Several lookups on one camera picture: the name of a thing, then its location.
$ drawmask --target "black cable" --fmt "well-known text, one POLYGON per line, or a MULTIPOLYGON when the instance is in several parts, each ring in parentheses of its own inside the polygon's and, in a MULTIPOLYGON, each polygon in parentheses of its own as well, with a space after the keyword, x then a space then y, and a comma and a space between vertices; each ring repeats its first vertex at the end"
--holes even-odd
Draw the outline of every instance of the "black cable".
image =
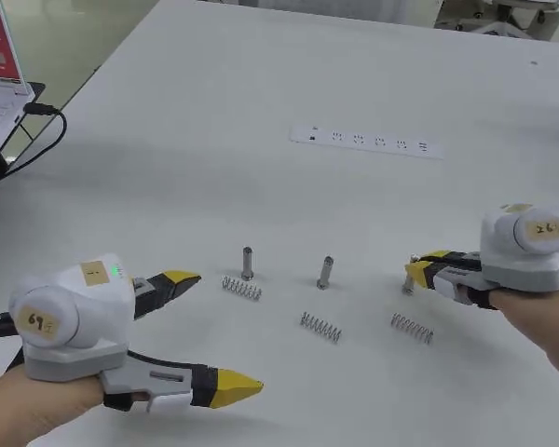
POLYGON ((52 107, 51 105, 45 105, 45 104, 39 104, 39 103, 36 103, 36 102, 31 102, 31 103, 25 105, 23 110, 25 111, 25 113, 27 115, 57 115, 57 116, 59 116, 62 120, 62 130, 61 130, 60 135, 58 136, 58 138, 52 144, 50 144, 49 146, 47 146, 44 149, 42 149, 41 151, 39 151, 37 154, 35 154, 30 159, 28 159, 24 163, 20 164, 19 166, 17 166, 15 169, 9 170, 3 177, 0 178, 0 182, 2 182, 4 179, 10 177, 11 175, 16 174, 20 170, 25 169, 27 166, 31 165, 34 161, 36 161, 36 159, 38 159, 39 157, 43 156, 45 153, 47 153, 48 151, 50 151, 51 149, 56 147, 62 141, 62 139, 64 138, 64 135, 66 134, 66 130, 68 129, 68 122, 66 121, 66 116, 64 116, 64 114, 60 110, 58 110, 55 107, 52 107))
POLYGON ((29 137, 29 140, 31 140, 31 141, 34 140, 34 137, 31 136, 31 133, 29 133, 29 131, 22 124, 20 124, 19 127, 22 129, 23 132, 25 132, 27 134, 27 136, 29 137))

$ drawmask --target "metal pin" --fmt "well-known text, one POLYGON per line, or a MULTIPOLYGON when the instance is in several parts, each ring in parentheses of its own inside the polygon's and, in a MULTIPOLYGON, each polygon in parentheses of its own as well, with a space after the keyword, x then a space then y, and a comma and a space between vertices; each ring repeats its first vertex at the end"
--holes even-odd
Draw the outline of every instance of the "metal pin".
POLYGON ((320 271, 320 278, 317 279, 317 287, 324 291, 329 287, 329 275, 332 273, 334 266, 334 258, 327 256, 323 262, 323 268, 320 271))
MULTIPOLYGON (((410 264, 417 263, 418 261, 420 261, 420 256, 416 256, 415 254, 410 256, 410 264)), ((410 274, 406 274, 406 280, 402 285, 402 292, 406 295, 412 295, 414 293, 414 279, 410 276, 410 274)))
POLYGON ((252 248, 245 247, 242 250, 242 275, 240 275, 245 281, 250 281, 254 277, 252 272, 252 248))

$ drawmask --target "white table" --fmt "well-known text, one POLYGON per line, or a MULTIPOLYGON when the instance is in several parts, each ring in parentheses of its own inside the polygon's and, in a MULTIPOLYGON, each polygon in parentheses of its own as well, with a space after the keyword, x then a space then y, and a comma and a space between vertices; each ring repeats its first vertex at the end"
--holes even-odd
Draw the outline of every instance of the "white table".
MULTIPOLYGON (((410 253, 475 250, 484 211, 559 204, 559 45, 162 0, 65 113, 64 142, 0 184, 0 311, 21 275, 105 251, 135 275, 194 270, 133 349, 266 387, 179 420, 97 409, 36 445, 559 445, 537 348, 498 313, 400 293, 410 253), (417 135, 445 160, 289 142, 305 123, 417 135), (259 304, 219 285, 245 245, 259 304), (300 329, 305 310, 340 344, 300 329)), ((17 346, 0 341, 0 372, 17 346)))

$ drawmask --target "hand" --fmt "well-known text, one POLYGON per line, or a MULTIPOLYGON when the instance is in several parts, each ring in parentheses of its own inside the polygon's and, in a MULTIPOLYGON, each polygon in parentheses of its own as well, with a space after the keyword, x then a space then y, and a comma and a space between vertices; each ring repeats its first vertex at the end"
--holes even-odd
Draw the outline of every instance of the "hand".
POLYGON ((29 379, 23 365, 0 377, 0 447, 22 447, 103 400, 97 377, 56 384, 29 379))
POLYGON ((515 328, 547 354, 559 371, 559 291, 541 295, 491 291, 489 301, 515 328))

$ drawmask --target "metal spring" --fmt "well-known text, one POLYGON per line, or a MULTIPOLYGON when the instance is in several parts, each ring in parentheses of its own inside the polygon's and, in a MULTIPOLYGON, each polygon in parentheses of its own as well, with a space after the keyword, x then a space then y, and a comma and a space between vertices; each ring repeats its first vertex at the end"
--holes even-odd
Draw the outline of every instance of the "metal spring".
POLYGON ((222 277, 222 288, 253 301, 259 301, 263 294, 261 288, 257 287, 256 284, 250 284, 241 279, 231 277, 222 277))
POLYGON ((391 317, 391 327, 409 333, 417 340, 430 345, 432 341, 433 331, 432 329, 425 328, 424 326, 406 318, 404 315, 393 314, 391 317))
POLYGON ((337 344, 339 337, 342 336, 342 331, 338 330, 334 325, 325 320, 318 319, 308 312, 304 312, 300 318, 300 325, 310 329, 314 333, 325 337, 327 340, 337 344))

